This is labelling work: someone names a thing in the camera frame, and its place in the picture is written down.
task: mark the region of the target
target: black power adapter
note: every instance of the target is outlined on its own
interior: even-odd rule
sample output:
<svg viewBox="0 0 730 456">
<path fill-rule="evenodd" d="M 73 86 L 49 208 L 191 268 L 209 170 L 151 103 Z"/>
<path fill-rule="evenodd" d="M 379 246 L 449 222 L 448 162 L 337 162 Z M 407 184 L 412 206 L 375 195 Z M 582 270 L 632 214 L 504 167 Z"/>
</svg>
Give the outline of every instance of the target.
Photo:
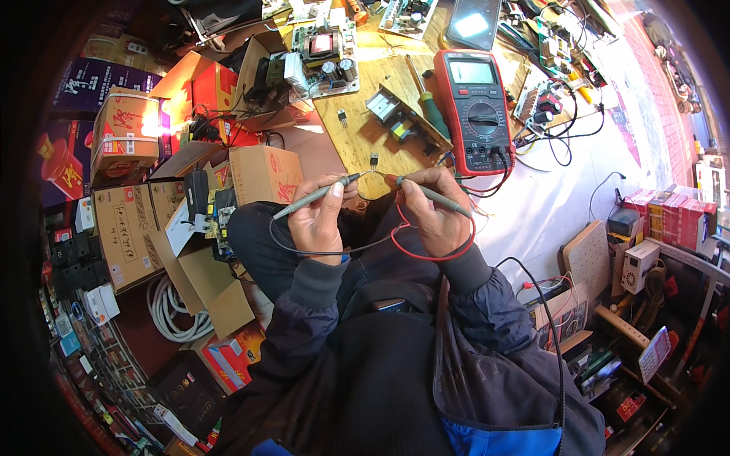
<svg viewBox="0 0 730 456">
<path fill-rule="evenodd" d="M 195 221 L 195 214 L 205 215 L 208 207 L 208 176 L 204 170 L 195 170 L 185 175 L 182 182 L 185 201 L 188 203 L 188 220 Z"/>
</svg>

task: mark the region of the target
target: digital multimeter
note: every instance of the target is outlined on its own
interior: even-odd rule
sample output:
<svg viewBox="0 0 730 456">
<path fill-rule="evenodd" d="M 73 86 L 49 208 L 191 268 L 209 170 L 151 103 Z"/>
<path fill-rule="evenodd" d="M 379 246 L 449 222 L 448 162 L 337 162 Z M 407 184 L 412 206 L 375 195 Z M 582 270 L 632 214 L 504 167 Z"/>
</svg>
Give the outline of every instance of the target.
<svg viewBox="0 0 730 456">
<path fill-rule="evenodd" d="M 515 146 L 507 123 L 507 100 L 491 53 L 440 50 L 434 56 L 434 68 L 446 106 L 456 171 L 464 176 L 502 174 L 503 159 L 507 169 L 512 168 Z"/>
</svg>

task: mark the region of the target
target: person's left hand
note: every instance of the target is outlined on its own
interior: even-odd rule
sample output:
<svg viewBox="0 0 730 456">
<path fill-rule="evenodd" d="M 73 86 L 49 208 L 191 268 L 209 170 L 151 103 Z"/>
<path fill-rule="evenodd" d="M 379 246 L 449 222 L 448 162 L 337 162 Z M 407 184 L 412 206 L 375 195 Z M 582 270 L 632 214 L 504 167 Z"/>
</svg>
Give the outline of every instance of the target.
<svg viewBox="0 0 730 456">
<path fill-rule="evenodd" d="M 296 187 L 293 200 L 299 200 L 318 188 L 331 185 L 342 175 L 319 176 L 316 179 L 302 182 Z M 337 216 L 342 207 L 342 202 L 357 196 L 357 188 L 357 181 L 350 183 L 347 188 L 337 183 L 330 187 L 324 197 L 289 215 L 289 231 L 298 250 L 313 252 L 342 251 L 342 239 L 337 228 Z M 331 266 L 336 266 L 342 261 L 342 257 L 339 255 L 311 255 L 310 257 Z"/>
</svg>

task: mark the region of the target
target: electrolytic capacitor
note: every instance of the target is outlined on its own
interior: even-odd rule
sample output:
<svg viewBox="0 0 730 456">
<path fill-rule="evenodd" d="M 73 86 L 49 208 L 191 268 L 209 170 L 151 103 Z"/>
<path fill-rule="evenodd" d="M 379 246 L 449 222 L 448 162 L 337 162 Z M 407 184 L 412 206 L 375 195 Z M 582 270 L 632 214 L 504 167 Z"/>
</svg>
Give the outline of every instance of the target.
<svg viewBox="0 0 730 456">
<path fill-rule="evenodd" d="M 337 66 L 334 62 L 327 61 L 325 63 L 322 63 L 322 72 L 330 81 L 337 81 L 339 79 L 337 77 L 336 70 Z"/>
<path fill-rule="evenodd" d="M 352 82 L 358 76 L 358 70 L 355 68 L 355 62 L 350 58 L 343 58 L 339 62 L 339 69 L 347 82 Z"/>
<path fill-rule="evenodd" d="M 423 20 L 423 15 L 420 14 L 418 11 L 411 14 L 410 18 L 410 25 L 411 27 L 416 27 L 420 22 Z"/>
<path fill-rule="evenodd" d="M 532 121 L 535 123 L 548 123 L 553 121 L 553 113 L 550 111 L 539 111 L 535 112 L 532 116 Z"/>
</svg>

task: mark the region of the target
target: white device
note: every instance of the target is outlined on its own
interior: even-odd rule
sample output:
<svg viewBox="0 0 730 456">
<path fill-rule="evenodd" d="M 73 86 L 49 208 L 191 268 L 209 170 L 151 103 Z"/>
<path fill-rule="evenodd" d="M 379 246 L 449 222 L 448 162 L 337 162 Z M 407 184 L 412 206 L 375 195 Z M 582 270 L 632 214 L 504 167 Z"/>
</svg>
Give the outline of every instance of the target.
<svg viewBox="0 0 730 456">
<path fill-rule="evenodd" d="M 642 242 L 628 249 L 623 254 L 623 273 L 621 285 L 631 294 L 644 289 L 646 275 L 654 261 L 659 259 L 659 245 L 653 242 Z"/>
</svg>

